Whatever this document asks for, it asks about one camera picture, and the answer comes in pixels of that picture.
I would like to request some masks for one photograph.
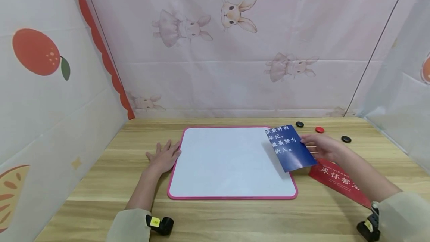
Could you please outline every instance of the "blue card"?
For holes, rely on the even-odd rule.
[[[292,125],[267,129],[266,134],[285,172],[317,164]]]

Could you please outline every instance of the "left hand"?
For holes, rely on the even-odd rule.
[[[157,150],[155,155],[146,152],[146,157],[149,159],[148,168],[155,169],[159,173],[164,173],[172,169],[181,150],[178,149],[181,145],[181,141],[178,141],[175,145],[172,145],[172,141],[167,141],[166,145],[161,149],[161,144],[157,143]]]

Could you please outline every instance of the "rabbit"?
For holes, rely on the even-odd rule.
[[[348,111],[346,112],[345,109],[342,109],[341,107],[337,106],[333,111],[327,112],[325,115],[328,117],[353,117],[357,113],[355,111]]]
[[[226,0],[221,8],[221,23],[225,29],[238,24],[243,29],[257,33],[257,27],[248,18],[242,17],[242,12],[245,12],[254,6],[257,0],[243,0],[240,4],[235,5]]]
[[[267,62],[266,66],[270,67],[270,70],[265,70],[264,74],[269,74],[272,82],[283,80],[285,75],[295,76],[305,73],[308,77],[315,77],[313,70],[308,69],[308,66],[315,63],[319,58],[312,57],[306,61],[298,60],[294,55],[283,55],[277,53],[274,60]]]
[[[176,44],[179,46],[180,39],[191,39],[201,36],[206,41],[212,41],[212,36],[200,28],[207,25],[211,16],[203,16],[197,22],[184,18],[180,13],[166,12],[161,10],[159,21],[152,21],[153,27],[158,27],[159,32],[153,33],[156,38],[161,38],[166,47],[170,48]]]
[[[128,99],[130,100],[130,106],[132,107],[133,111],[141,112],[143,110],[148,111],[148,109],[166,110],[162,106],[154,104],[161,99],[161,95],[159,94],[153,95],[150,98],[143,98],[135,97],[130,92],[126,93]]]

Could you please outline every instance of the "beige sleeve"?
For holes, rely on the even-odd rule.
[[[151,228],[146,225],[144,209],[128,209],[119,212],[113,220],[106,242],[148,242]]]
[[[397,193],[382,201],[379,230],[382,241],[430,241],[430,204],[415,193]]]

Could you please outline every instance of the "wooden table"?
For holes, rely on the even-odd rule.
[[[430,177],[416,163],[361,118],[209,118],[182,120],[131,120],[119,131],[51,219],[37,242],[104,241],[112,220],[124,209],[140,173],[148,165],[145,151],[153,152],[158,141],[178,140],[192,125],[271,125],[305,127],[299,134],[313,133],[316,126],[348,144],[381,174],[404,191],[430,200]],[[167,197],[170,174],[165,174],[155,197],[152,213],[175,220],[170,237],[151,236],[152,241],[266,241],[266,242],[358,242],[355,229],[370,211],[311,179],[306,170],[293,172],[299,195],[295,200],[174,201]]]

